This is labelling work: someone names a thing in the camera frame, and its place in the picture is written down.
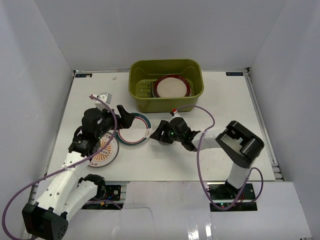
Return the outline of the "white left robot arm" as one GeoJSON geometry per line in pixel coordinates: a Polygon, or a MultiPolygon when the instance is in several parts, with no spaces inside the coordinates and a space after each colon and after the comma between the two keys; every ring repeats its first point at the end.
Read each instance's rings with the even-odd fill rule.
{"type": "Polygon", "coordinates": [[[70,219],[91,199],[105,196],[104,177],[82,171],[91,163],[92,155],[102,149],[101,138],[110,130],[128,129],[135,117],[122,105],[113,110],[89,108],[82,117],[81,126],[74,132],[72,143],[58,173],[44,193],[22,209],[26,231],[45,240],[61,240],[67,232],[70,219]]]}

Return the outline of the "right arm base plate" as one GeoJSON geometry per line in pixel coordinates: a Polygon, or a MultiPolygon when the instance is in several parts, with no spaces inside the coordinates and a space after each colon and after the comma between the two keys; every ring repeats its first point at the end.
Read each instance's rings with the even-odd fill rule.
{"type": "MultiPolygon", "coordinates": [[[[220,208],[227,208],[237,196],[237,193],[227,191],[224,183],[212,183],[206,187],[206,191],[211,200],[220,208]]],[[[254,187],[251,183],[247,183],[238,198],[237,202],[228,212],[255,212],[258,210],[257,203],[252,202],[256,198],[254,187]]]]}

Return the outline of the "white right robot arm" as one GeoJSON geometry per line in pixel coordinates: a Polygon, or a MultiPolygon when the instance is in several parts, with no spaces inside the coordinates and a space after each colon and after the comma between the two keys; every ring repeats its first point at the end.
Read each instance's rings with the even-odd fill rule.
{"type": "Polygon", "coordinates": [[[243,195],[249,170],[265,147],[260,137],[235,120],[219,133],[216,130],[191,130],[182,117],[175,117],[170,121],[161,120],[150,138],[165,144],[179,142],[190,152],[224,150],[232,160],[232,167],[221,191],[233,200],[243,195]]]}

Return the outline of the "dark red rimmed plate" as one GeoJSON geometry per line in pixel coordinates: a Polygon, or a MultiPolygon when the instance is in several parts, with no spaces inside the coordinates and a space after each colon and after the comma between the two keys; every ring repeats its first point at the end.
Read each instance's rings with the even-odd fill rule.
{"type": "Polygon", "coordinates": [[[183,98],[192,94],[189,82],[177,74],[160,77],[154,82],[152,90],[156,98],[183,98]]]}

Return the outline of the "white plate orange sunburst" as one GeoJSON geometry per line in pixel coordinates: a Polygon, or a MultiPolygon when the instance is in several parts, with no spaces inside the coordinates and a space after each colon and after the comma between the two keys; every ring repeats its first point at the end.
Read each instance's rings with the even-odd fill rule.
{"type": "Polygon", "coordinates": [[[92,158],[89,166],[92,168],[100,168],[109,165],[116,159],[119,150],[119,142],[114,137],[108,146],[92,158]]]}

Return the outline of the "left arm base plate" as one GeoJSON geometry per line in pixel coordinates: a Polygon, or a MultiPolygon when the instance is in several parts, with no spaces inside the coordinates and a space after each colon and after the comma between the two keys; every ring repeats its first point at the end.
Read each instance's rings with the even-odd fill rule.
{"type": "Polygon", "coordinates": [[[82,207],[82,210],[121,210],[121,185],[105,185],[100,193],[89,200],[89,204],[82,207]]]}

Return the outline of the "white plate green rim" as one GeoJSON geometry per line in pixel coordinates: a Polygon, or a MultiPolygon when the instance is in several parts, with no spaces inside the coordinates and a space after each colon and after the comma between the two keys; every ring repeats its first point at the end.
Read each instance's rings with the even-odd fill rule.
{"type": "Polygon", "coordinates": [[[149,118],[141,113],[133,112],[134,120],[128,129],[120,129],[116,133],[117,140],[126,146],[138,146],[146,142],[152,133],[149,118]]]}

